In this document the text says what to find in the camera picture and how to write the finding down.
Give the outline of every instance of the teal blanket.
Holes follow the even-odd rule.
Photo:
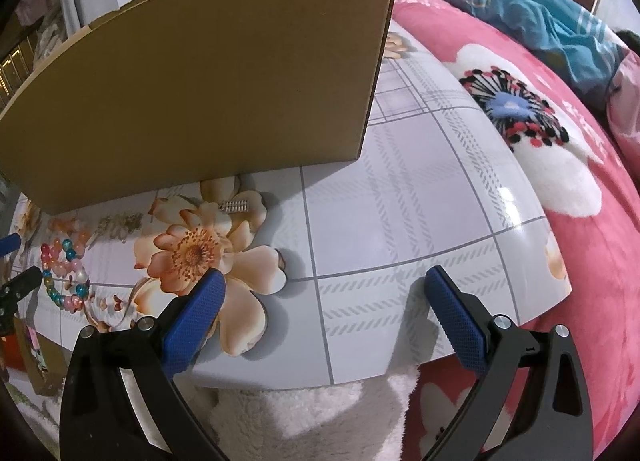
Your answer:
[[[587,106],[604,109],[626,51],[610,30],[572,0],[445,0],[517,40]]]

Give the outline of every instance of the silver screw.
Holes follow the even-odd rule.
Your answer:
[[[563,326],[562,324],[558,324],[556,326],[556,333],[564,338],[567,338],[569,336],[569,330],[567,326]]]
[[[95,332],[95,327],[93,326],[84,326],[80,332],[80,336],[82,338],[89,338]]]
[[[511,320],[504,315],[498,315],[494,318],[494,323],[500,329],[509,329],[511,327]]]
[[[152,316],[144,316],[140,320],[138,320],[138,328],[141,331],[149,331],[155,323],[156,321]]]

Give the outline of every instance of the floral tablecloth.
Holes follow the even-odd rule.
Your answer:
[[[84,311],[60,311],[41,287],[20,317],[72,349],[88,323],[129,329],[216,267],[226,298],[194,381],[288,389],[451,354],[422,293],[434,264],[519,324],[559,303],[571,290],[562,258],[510,149],[431,53],[400,26],[391,32],[356,162],[163,188],[55,217],[22,198],[14,224],[29,239],[14,274],[40,265],[42,243],[81,229],[94,237],[82,258]],[[225,213],[234,201],[247,210]]]

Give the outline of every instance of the textured blue pad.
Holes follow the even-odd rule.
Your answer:
[[[481,377],[487,368],[486,338],[438,269],[427,271],[424,292],[462,366]]]
[[[4,257],[12,253],[12,251],[18,250],[21,242],[20,235],[18,234],[11,234],[4,239],[0,239],[0,257]]]
[[[225,278],[216,269],[205,273],[193,297],[162,341],[162,370],[170,380],[189,367],[225,300]]]

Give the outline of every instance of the pink blanket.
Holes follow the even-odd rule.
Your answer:
[[[571,330],[588,383],[594,449],[616,436],[640,400],[640,197],[593,116],[549,68],[496,29],[442,0],[396,0],[393,18],[482,105],[524,169],[558,240],[573,293],[527,324]],[[526,89],[534,123],[504,123]],[[474,382],[453,357],[422,368],[407,419],[404,459],[433,445]],[[487,446],[500,443],[524,377]]]

